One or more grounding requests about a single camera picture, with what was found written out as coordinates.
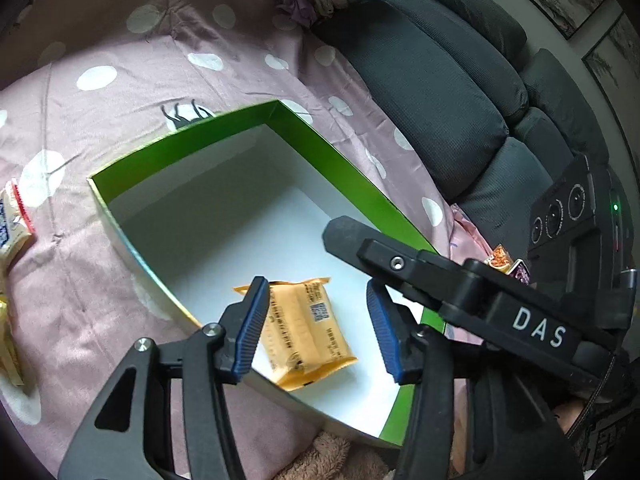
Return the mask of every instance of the black camera module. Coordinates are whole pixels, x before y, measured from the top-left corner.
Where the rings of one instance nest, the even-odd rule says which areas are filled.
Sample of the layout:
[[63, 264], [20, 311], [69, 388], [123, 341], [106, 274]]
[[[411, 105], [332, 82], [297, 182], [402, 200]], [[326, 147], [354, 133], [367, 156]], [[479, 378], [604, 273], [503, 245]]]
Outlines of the black camera module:
[[533, 222], [533, 227], [531, 228], [531, 241], [537, 244], [540, 241], [540, 237], [542, 236], [542, 218], [536, 218], [536, 221]]
[[556, 200], [546, 213], [546, 234], [549, 238], [556, 236], [562, 227], [562, 202]]
[[584, 188], [580, 184], [576, 184], [569, 193], [569, 216], [571, 220], [577, 220], [584, 211], [585, 203]]

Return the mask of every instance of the qr code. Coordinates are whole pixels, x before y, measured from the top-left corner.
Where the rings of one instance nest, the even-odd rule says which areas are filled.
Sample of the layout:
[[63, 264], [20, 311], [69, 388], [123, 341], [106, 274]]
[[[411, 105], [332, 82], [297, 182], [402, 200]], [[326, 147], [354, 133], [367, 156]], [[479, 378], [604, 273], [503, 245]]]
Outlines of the qr code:
[[0, 200], [0, 247], [9, 241], [9, 226], [6, 224], [4, 204]]
[[318, 321], [329, 319], [329, 312], [327, 311], [326, 305], [324, 303], [316, 303], [311, 305], [311, 313], [314, 315], [314, 321], [316, 323]]

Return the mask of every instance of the dark gray pillow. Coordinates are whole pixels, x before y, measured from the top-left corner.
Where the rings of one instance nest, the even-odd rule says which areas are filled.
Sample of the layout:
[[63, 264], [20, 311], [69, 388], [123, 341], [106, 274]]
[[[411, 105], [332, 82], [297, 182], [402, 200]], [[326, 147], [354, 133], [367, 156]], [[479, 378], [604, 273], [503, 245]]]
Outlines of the dark gray pillow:
[[551, 52], [541, 48], [520, 76], [529, 102], [551, 118], [573, 153], [607, 164], [609, 150], [593, 110]]
[[520, 142], [524, 142], [553, 180], [558, 179], [564, 168], [574, 160], [574, 154], [564, 142], [556, 125], [538, 108], [530, 108], [524, 118], [515, 125], [512, 134]]
[[525, 258], [531, 206], [553, 180], [519, 140], [509, 137], [480, 179], [458, 200], [486, 241]]
[[518, 122], [529, 95], [513, 66], [465, 20], [436, 0], [387, 0], [446, 50], [491, 99], [507, 124]]
[[493, 0], [438, 0], [482, 34], [509, 62], [527, 43], [527, 33]]
[[482, 173], [508, 136], [498, 110], [460, 65], [386, 1], [349, 6], [312, 30], [357, 70], [446, 200]]

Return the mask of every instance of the white lettering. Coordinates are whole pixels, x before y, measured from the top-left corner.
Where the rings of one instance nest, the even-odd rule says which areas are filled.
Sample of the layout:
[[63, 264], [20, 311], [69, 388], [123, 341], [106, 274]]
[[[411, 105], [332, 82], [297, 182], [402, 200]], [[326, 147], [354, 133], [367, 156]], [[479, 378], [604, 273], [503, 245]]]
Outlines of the white lettering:
[[[522, 316], [524, 316], [526, 318], [525, 322], [523, 323], [522, 320], [520, 319]], [[518, 313], [518, 316], [516, 317], [516, 320], [513, 322], [513, 327], [516, 330], [524, 330], [527, 325], [529, 324], [529, 320], [531, 319], [531, 312], [528, 308], [524, 308], [523, 306], [520, 307], [520, 311]]]
[[556, 328], [555, 339], [550, 343], [553, 348], [558, 348], [562, 344], [562, 334], [565, 332], [566, 328], [564, 326]]
[[536, 329], [533, 332], [531, 332], [531, 337], [535, 337], [535, 336], [539, 335], [540, 336], [540, 341], [544, 341], [545, 340], [545, 332], [546, 332], [546, 317], [545, 317], [545, 319], [540, 321], [540, 324], [536, 327]]

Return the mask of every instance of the wall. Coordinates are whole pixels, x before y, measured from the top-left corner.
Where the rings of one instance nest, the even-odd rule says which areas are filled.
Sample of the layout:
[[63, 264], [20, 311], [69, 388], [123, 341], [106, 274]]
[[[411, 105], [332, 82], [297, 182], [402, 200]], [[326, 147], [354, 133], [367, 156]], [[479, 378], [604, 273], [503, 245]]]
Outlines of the wall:
[[588, 51], [600, 41], [622, 9], [615, 0], [606, 0], [569, 40], [560, 34], [554, 24], [529, 0], [494, 0], [510, 13], [525, 29], [529, 41], [517, 64], [524, 65], [532, 54], [546, 48], [558, 58], [579, 86], [593, 109], [603, 131], [610, 154], [610, 165], [618, 174], [631, 204], [636, 227], [634, 259], [640, 262], [640, 193], [632, 163], [626, 150], [616, 118], [609, 108], [595, 79], [582, 62]]

